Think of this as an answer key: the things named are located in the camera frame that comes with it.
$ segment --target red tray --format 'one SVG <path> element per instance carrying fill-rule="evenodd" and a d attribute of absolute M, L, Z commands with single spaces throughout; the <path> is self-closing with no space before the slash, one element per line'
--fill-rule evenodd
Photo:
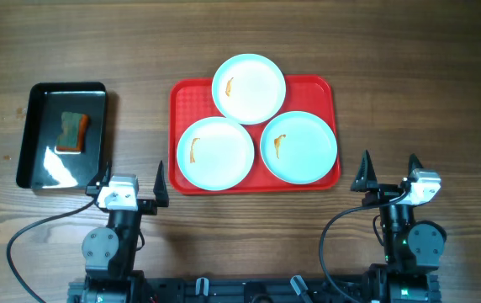
<path fill-rule="evenodd" d="M 269 119 L 258 125 L 243 125 L 255 147 L 255 158 L 251 171 L 236 186 L 220 191 L 208 191 L 192 185 L 182 175 L 177 164 L 176 150 L 182 133 L 194 122 L 203 118 L 223 115 L 214 106 L 211 95 L 212 78 L 182 80 L 177 83 L 170 95 L 170 141 L 169 141 L 169 179 L 173 188 L 181 194 L 238 194 L 281 192 L 295 190 L 322 190 L 332 187 L 341 175 L 340 155 L 334 167 L 320 180 L 310 184 L 290 184 L 276 178 L 265 166 L 259 151 L 259 140 Z M 326 122 L 337 140 L 334 102 L 328 83 L 319 76 L 285 76 L 287 93 L 282 108 L 276 115 L 292 110 L 315 114 Z"/>

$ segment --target wood grain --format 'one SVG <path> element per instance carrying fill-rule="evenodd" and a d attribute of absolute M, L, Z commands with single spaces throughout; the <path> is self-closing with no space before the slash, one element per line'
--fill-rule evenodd
<path fill-rule="evenodd" d="M 331 190 L 185 197 L 145 218 L 136 267 L 149 277 L 320 276 L 324 224 L 360 204 L 349 192 L 364 149 L 379 180 L 396 183 L 415 152 L 442 176 L 436 200 L 416 211 L 448 232 L 445 302 L 481 302 L 481 2 L 440 1 L 0 1 L 0 301 L 31 298 L 5 260 L 23 226 L 87 202 L 82 192 L 19 189 L 14 182 L 30 88 L 103 82 L 114 171 L 136 173 L 150 194 L 167 159 L 168 94 L 187 77 L 212 77 L 239 53 L 287 74 L 320 74 L 334 89 L 343 174 Z M 374 211 L 330 231 L 334 273 L 383 262 Z M 47 301 L 63 302 L 84 276 L 80 246 L 106 216 L 87 210 L 24 234 L 15 263 Z"/>

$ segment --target black cable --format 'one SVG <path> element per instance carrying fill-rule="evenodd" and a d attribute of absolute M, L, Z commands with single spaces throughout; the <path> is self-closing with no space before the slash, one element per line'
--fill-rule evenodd
<path fill-rule="evenodd" d="M 141 248 L 143 248 L 143 246 L 145 245 L 145 239 L 143 237 L 143 233 L 141 233 L 141 230 L 140 230 L 139 235 L 140 235 L 140 239 L 141 239 L 141 246 L 136 248 L 136 252 L 139 251 Z"/>
<path fill-rule="evenodd" d="M 402 195 L 400 195 L 398 198 L 395 198 L 395 199 L 392 199 L 390 200 L 390 202 L 386 203 L 386 204 L 382 204 L 382 205 L 370 205 L 370 206 L 361 206 L 361 207 L 355 207 L 355 208 L 351 208 L 349 210 L 344 210 L 342 211 L 341 213 L 337 214 L 334 218 L 332 218 L 332 220 L 330 220 L 326 226 L 325 226 L 325 229 L 323 229 L 323 233 L 321 233 L 321 239 L 319 241 L 319 261 L 321 263 L 321 268 L 323 269 L 323 272 L 325 273 L 325 277 L 326 279 L 332 284 L 332 286 L 334 286 L 334 288 L 340 292 L 342 295 L 344 295 L 347 299 L 353 301 L 353 302 L 356 302 L 356 303 L 360 303 L 358 300 L 355 300 L 353 299 L 351 296 L 349 296 L 348 294 L 345 293 L 345 291 L 341 290 L 338 285 L 336 284 L 336 282 L 333 280 L 333 278 L 330 276 L 329 272 L 328 272 L 328 269 L 326 269 L 326 264 L 325 264 L 325 237 L 326 237 L 326 232 L 329 230 L 330 226 L 338 219 L 340 219 L 342 216 L 344 215 L 347 215 L 347 214 L 351 214 L 355 211 L 359 211 L 359 210 L 371 210 L 371 209 L 375 209 L 375 208 L 382 208 L 382 207 L 388 207 L 388 206 L 391 206 L 391 205 L 395 205 L 397 204 L 398 202 L 400 202 L 402 199 L 404 199 L 407 194 L 409 192 L 405 191 L 403 192 Z"/>
<path fill-rule="evenodd" d="M 13 274 L 14 274 L 14 277 L 16 277 L 16 280 L 18 280 L 19 283 L 22 285 L 22 287 L 24 287 L 24 289 L 38 302 L 45 303 L 45 301 L 42 298 L 40 298 L 37 294 L 35 294 L 35 292 L 32 291 L 32 289 L 25 283 L 24 279 L 22 279 L 22 276 L 19 274 L 18 270 L 16 270 L 16 267 L 14 267 L 13 258 L 11 257 L 11 247 L 13 246 L 14 241 L 16 241 L 16 239 L 18 237 L 22 236 L 23 233 L 32 229 L 33 227 L 37 227 L 37 226 L 39 226 L 43 223 L 50 222 L 50 221 L 53 221 L 53 220 L 65 218 L 65 217 L 70 216 L 70 215 L 75 215 L 75 214 L 77 214 L 77 213 L 79 213 L 83 210 L 88 209 L 93 204 L 95 204 L 95 200 L 89 202 L 88 204 L 84 205 L 83 207 L 81 207 L 77 210 L 69 211 L 65 214 L 54 215 L 54 216 L 51 216 L 50 218 L 46 218 L 46 219 L 43 219 L 43 220 L 36 221 L 35 223 L 31 223 L 28 226 L 26 226 L 26 227 L 22 228 L 21 230 L 17 231 L 14 234 L 14 236 L 11 238 L 11 240 L 8 241 L 8 243 L 7 243 L 7 262 L 8 262 L 8 266 L 13 271 Z"/>
<path fill-rule="evenodd" d="M 373 217 L 373 232 L 375 232 L 375 236 L 377 236 L 378 242 L 381 244 L 381 246 L 384 246 L 383 239 L 381 239 L 381 236 L 378 234 L 378 229 L 375 223 L 377 222 L 377 218 L 380 217 L 381 215 L 375 215 Z"/>

